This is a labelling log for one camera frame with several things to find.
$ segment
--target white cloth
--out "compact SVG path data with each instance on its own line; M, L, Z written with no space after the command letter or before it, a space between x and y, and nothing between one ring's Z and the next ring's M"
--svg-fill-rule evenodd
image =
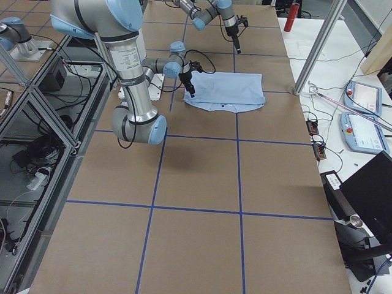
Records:
M237 113L258 109L265 103L262 75L257 73L193 72L192 84L195 97L185 91L184 101L208 111Z

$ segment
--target white table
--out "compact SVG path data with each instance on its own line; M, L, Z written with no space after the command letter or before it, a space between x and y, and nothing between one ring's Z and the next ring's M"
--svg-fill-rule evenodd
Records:
M310 20L303 18L296 19L290 32L283 31L285 21L286 18L279 18L279 24L282 30L282 35L289 58L307 58L314 43L314 40L317 37L317 34L319 33L319 30L323 24L323 20ZM358 52L354 55L343 58L339 61L320 62L320 60L339 59L343 56L350 55L356 51ZM317 85L319 88L343 87L354 74L354 71L362 60L363 56L364 54L362 50L360 50L360 47L358 46L357 42L349 31L347 25L344 23L344 21L339 20L336 23L328 41L326 42L322 54L318 58L319 61L316 63L309 77L309 81ZM301 69L305 63L305 60L296 59L290 60L290 65L295 80L298 78ZM362 74L363 73L359 68L356 72L356 75ZM388 94L384 90L381 82L376 75L355 77L353 80L381 87L383 89L383 103L392 104ZM335 100L339 100L343 93L343 89L320 89L319 91L320 93ZM308 85L304 87L303 92L309 92ZM319 98L317 96L313 96L312 98L310 95L302 94L300 95L301 104L306 105L303 106L303 110L309 111L309 107L310 111L317 115L318 119L330 119L331 117L327 114L321 113L314 109L312 99L316 109L332 114L336 108L335 104L325 99ZM327 139L328 137L327 147L339 153L339 155L341 156L343 160L343 167L339 172L339 177L342 181L345 181L357 170L359 170L364 164L369 162L374 157L374 155L353 152L345 144L339 122L340 114L342 112L345 112L345 110L342 108L338 108L336 110L333 121L330 126L329 136L328 121L319 121L318 130L324 139ZM383 107L382 118L389 122L392 122L392 108ZM383 132L384 134L389 134L386 130L383 130ZM392 149L392 139L387 138L386 140L389 147ZM321 160L318 167L320 173L327 172L330 170L338 170L341 164L339 158L329 150L326 151L326 157L327 159ZM350 279L350 285L353 293L359 293L362 287L367 286L366 282L358 282L350 270L347 270L347 274ZM387 294L391 293L391 289L392 275L379 276L372 287L371 293Z

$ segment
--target sticker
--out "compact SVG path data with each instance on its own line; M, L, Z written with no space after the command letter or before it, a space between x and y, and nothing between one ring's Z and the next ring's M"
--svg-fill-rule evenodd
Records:
M337 178L337 176L334 173L332 173L330 175L326 175L325 177L328 180L328 182L330 182L332 189L334 189L334 190L340 189L341 182L339 181L339 179Z
M130 70L140 66L140 58L136 45L121 51L111 51L113 62L119 71Z

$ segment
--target blue cable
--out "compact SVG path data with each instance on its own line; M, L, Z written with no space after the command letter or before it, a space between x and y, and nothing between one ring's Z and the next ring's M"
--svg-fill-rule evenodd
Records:
M369 294L369 293L370 293L370 290L371 290L371 288L373 287L373 284L374 284L374 282L375 282L377 276L378 276L379 273L381 272L382 268L383 268L388 262L390 262L391 260L392 260L392 257L390 257L390 258L388 258L387 260L385 260L384 263L383 263L383 264L380 266L380 268L377 270L376 274L374 275L374 279L373 279L373 281L370 283L369 288L368 288L366 294Z

